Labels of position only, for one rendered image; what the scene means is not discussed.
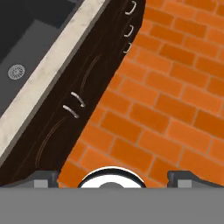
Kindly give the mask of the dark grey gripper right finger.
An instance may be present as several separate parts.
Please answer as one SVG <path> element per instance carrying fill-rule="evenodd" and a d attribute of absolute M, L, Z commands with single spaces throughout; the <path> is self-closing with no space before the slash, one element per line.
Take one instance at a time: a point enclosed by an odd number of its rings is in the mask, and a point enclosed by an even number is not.
<path fill-rule="evenodd" d="M 223 185 L 201 179 L 191 171 L 168 171 L 167 178 L 170 188 L 223 188 Z"/>

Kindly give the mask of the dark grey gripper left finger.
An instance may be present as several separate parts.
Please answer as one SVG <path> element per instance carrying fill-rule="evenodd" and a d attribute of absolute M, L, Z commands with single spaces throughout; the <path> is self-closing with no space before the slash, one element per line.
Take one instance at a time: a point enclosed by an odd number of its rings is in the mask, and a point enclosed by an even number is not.
<path fill-rule="evenodd" d="M 57 171 L 35 171 L 25 179 L 3 185 L 3 188 L 58 188 L 58 176 Z"/>

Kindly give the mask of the round metal sink drain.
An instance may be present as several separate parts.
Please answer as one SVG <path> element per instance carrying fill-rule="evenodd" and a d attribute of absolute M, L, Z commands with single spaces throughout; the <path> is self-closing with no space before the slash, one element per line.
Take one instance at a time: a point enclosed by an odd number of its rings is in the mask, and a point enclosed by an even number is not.
<path fill-rule="evenodd" d="M 25 74 L 25 67 L 22 65 L 13 65 L 8 70 L 8 76 L 12 80 L 18 80 L 22 78 Z"/>

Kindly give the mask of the dark grey sink basin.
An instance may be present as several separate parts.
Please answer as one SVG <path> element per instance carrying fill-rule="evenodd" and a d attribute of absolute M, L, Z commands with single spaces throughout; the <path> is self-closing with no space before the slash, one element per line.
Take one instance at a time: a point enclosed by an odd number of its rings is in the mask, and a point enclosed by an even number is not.
<path fill-rule="evenodd" d="M 10 106 L 84 0 L 0 0 L 0 116 Z M 13 65 L 25 74 L 8 76 Z"/>

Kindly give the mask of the dark brown cupboard door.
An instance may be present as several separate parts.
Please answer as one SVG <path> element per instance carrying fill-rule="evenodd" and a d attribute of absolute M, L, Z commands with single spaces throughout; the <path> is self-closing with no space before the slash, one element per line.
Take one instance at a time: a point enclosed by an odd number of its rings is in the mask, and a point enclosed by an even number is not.
<path fill-rule="evenodd" d="M 113 77 L 116 64 L 113 62 L 113 48 L 119 39 L 116 37 L 115 25 L 107 31 L 101 42 L 95 48 L 85 66 L 80 70 L 73 85 L 67 90 L 62 103 L 72 109 L 79 118 L 83 118 L 101 98 L 101 95 Z M 86 107 L 80 106 L 79 101 L 71 95 L 75 92 L 85 102 Z"/>
<path fill-rule="evenodd" d="M 35 171 L 59 172 L 90 115 L 75 119 L 61 105 L 48 118 L 35 116 L 0 167 L 0 186 L 26 179 Z"/>

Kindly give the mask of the round white black-rimmed disc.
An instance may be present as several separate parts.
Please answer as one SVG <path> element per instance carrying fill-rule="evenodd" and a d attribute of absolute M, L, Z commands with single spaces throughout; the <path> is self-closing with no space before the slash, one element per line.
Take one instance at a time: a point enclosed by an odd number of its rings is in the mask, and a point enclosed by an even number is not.
<path fill-rule="evenodd" d="M 145 188 L 144 181 L 133 171 L 119 166 L 104 166 L 91 171 L 79 188 Z"/>

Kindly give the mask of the dark brown drawer front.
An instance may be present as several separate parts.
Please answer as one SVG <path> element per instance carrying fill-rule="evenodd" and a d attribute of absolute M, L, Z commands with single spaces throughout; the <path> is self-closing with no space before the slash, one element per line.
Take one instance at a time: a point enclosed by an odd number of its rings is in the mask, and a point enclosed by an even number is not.
<path fill-rule="evenodd" d="M 123 48 L 128 44 L 131 43 L 133 45 L 134 37 L 125 38 L 122 37 L 119 39 L 119 41 L 115 44 L 115 47 L 113 48 L 113 62 L 115 64 L 120 64 L 123 60 L 123 57 L 127 53 L 123 53 Z"/>
<path fill-rule="evenodd" d="M 141 17 L 121 17 L 115 23 L 115 36 L 118 39 L 122 38 L 124 33 L 128 33 L 130 31 L 130 25 L 133 25 L 134 31 L 129 37 L 135 37 L 141 27 L 142 22 L 143 19 Z"/>
<path fill-rule="evenodd" d="M 125 15 L 125 11 L 130 9 L 131 0 L 112 0 L 112 3 L 115 4 L 115 8 L 112 11 L 112 18 L 126 17 L 130 18 L 135 16 L 137 13 L 144 11 L 146 0 L 135 0 L 137 3 L 135 11 L 131 15 Z"/>

